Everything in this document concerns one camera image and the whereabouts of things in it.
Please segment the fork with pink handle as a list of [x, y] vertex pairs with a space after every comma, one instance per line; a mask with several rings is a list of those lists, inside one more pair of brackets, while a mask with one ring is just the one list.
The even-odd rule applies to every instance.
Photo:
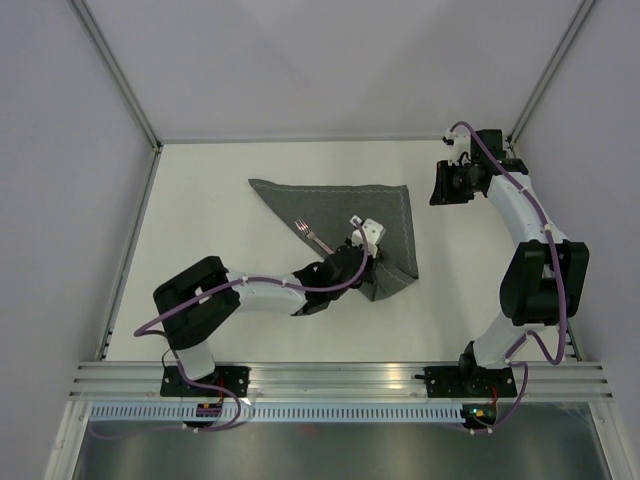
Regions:
[[326, 252], [327, 254], [334, 253], [334, 251], [315, 234], [315, 232], [310, 228], [310, 226], [303, 219], [301, 218], [296, 219], [294, 221], [294, 225], [306, 239], [314, 242], [324, 252]]

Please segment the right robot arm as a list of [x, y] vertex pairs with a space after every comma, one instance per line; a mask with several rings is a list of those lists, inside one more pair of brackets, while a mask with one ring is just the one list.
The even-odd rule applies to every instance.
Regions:
[[568, 321], [579, 307], [590, 253], [550, 219], [538, 199], [524, 161], [510, 157], [502, 133], [450, 128], [443, 137], [449, 157], [436, 165], [432, 206], [462, 205], [483, 195], [501, 215], [515, 251], [499, 289], [501, 312], [460, 355], [459, 388], [478, 395], [528, 340], [557, 366], [566, 350]]

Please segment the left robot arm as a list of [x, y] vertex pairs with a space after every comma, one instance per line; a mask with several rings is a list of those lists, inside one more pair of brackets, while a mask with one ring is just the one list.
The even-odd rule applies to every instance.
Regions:
[[250, 276], [208, 256], [161, 284], [152, 298], [184, 385], [198, 396], [216, 389], [218, 372], [208, 340], [233, 314], [317, 314], [347, 290], [371, 283], [378, 253], [375, 243], [355, 237], [323, 261], [275, 277]]

